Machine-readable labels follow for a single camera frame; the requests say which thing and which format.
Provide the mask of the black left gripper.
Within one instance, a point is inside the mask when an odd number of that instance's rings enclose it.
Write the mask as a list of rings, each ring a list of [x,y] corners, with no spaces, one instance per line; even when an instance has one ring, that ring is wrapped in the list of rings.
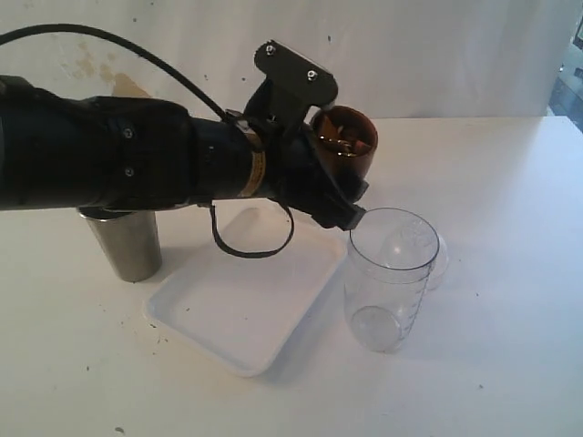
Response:
[[[286,137],[272,119],[248,115],[245,108],[243,118],[258,134],[259,151],[266,158],[265,196],[308,214],[325,229],[355,229],[365,214],[357,202],[365,191],[370,152],[353,158],[336,155],[320,141],[311,122],[303,120],[295,135]],[[370,145],[370,136],[354,128]]]

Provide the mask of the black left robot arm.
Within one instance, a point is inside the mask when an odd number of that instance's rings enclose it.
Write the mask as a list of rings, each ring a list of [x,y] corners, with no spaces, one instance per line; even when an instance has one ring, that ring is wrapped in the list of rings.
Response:
[[[269,198],[327,229],[353,229],[364,213],[306,127],[284,136],[239,114],[212,121],[160,99],[73,100],[2,77],[2,209],[170,210],[236,198]]]

